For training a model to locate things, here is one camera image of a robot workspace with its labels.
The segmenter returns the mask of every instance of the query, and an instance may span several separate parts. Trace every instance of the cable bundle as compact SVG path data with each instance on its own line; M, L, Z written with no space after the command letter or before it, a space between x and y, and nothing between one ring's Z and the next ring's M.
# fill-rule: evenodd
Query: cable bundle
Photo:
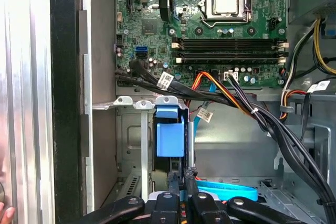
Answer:
M141 79L129 77L122 72L117 72L117 79L143 87L162 95L174 95L177 98L184 100L210 101L225 104L234 108L238 108L246 115L255 119L258 122L260 128L265 132L269 132L271 137L278 143L285 160L294 170L294 172L317 193L320 198L320 200L318 200L318 204L323 205L328 223L336 223L336 199L317 164L301 142L303 136L301 139L298 139L290 129L288 129L267 109L258 104L250 102L247 98L247 95L233 77L229 77L228 80L236 91L235 95L231 94L220 81L207 72L201 72L197 76L192 88L189 88L173 80L167 90L162 90L156 86L158 79L151 75L141 65L140 61L135 60L131 62L130 67L141 77ZM206 77L208 80L214 83L221 93L197 90L203 77ZM293 93L299 92L290 91L284 94L283 101L285 105L287 103L288 97ZM304 160L307 162L308 166L301 160L298 152L304 157Z

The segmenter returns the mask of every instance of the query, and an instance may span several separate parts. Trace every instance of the green circuit board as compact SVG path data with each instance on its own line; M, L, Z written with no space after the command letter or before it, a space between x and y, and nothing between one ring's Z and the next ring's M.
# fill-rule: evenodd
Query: green circuit board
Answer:
M208 28L200 22L201 12L197 7L200 0L174 0L174 14L170 23L163 22L160 17L160 11L157 8L159 0L148 0L146 4L139 0L132 0L132 10L128 8L127 0L116 0L117 3L117 37L122 40L122 56L117 57L117 69L129 69L129 62L135 59L134 49L136 46L147 46L148 57L146 67L148 71L157 77L160 77L162 71L166 71L180 82L191 86L196 74L203 71L217 70L220 74L225 71L233 70L239 67L238 82L243 87L279 87L281 80L279 69L281 64L258 65L252 63L242 65L212 65L197 64L179 65L172 57L171 48L172 35L170 30L175 31L175 37L188 39L216 39L216 38L243 38L243 39L285 39L286 38L286 0L252 0L252 19L246 24L228 24L218 25L213 29ZM181 19L177 17L177 11L183 8L183 18L186 24L181 33ZM280 17L282 21L277 24L276 29L269 29L269 20L274 17ZM196 30L201 27L201 35L196 34ZM230 35L219 34L219 29L229 30L233 28L234 32ZM252 68L253 71L241 71L241 69Z

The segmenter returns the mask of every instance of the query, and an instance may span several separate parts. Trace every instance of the cable tie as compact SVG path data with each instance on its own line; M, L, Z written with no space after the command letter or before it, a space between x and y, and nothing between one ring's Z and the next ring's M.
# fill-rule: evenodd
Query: cable tie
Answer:
M318 199L316 202L320 206L326 206L326 207L333 207L333 206L335 206L335 202L324 202L322 199Z
M251 111L251 115L253 115L254 113L258 112L258 108L254 108L254 110Z

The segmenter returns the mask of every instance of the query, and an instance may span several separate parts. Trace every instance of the black clamp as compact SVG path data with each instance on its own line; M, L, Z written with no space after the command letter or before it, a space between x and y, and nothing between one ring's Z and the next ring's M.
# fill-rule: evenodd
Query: black clamp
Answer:
M335 206L335 202L324 202L322 199L318 199L316 202L320 206L326 206L326 207L333 207L333 206Z

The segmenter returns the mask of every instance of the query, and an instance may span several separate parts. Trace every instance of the blue plastic tab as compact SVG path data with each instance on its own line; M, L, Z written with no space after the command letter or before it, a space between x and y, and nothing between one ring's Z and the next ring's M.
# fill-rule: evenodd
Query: blue plastic tab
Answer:
M156 107L157 118L179 118L177 106L157 106Z
M217 194L220 200L229 200L233 197L245 197L258 200L258 191L247 186L231 185L226 183L208 182L197 180L199 190Z
M181 123L158 123L157 148L158 157L183 157L184 156L184 119Z

